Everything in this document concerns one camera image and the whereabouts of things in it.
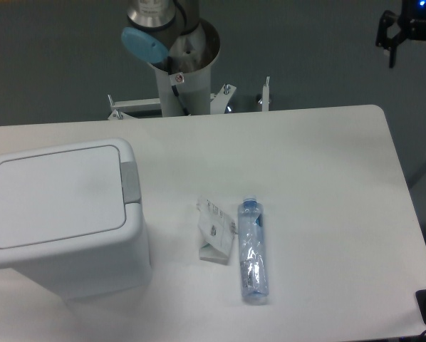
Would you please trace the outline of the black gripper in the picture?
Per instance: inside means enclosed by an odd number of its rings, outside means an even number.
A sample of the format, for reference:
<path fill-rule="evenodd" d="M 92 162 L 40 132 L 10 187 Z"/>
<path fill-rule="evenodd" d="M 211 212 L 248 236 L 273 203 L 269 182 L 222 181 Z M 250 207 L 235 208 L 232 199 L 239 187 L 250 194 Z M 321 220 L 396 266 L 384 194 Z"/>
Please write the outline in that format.
<path fill-rule="evenodd" d="M 426 41 L 426 0 L 403 0 L 399 18 L 401 31 L 393 38 L 388 36 L 388 29 L 398 21 L 398 15 L 385 10 L 378 23 L 375 45 L 388 48 L 390 53 L 389 68 L 394 68 L 398 46 L 406 39 Z"/>

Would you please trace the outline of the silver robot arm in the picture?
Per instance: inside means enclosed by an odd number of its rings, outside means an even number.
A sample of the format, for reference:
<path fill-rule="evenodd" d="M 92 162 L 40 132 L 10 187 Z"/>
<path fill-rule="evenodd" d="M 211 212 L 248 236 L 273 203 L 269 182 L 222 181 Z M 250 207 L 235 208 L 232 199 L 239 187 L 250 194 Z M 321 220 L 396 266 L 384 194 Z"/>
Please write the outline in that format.
<path fill-rule="evenodd" d="M 208 33 L 198 1 L 130 1 L 129 25 L 121 33 L 124 47 L 136 58 L 170 75 L 207 67 L 218 55 L 220 40 Z M 426 1 L 402 1 L 400 13 L 383 12 L 375 45 L 396 63 L 406 40 L 426 42 Z"/>

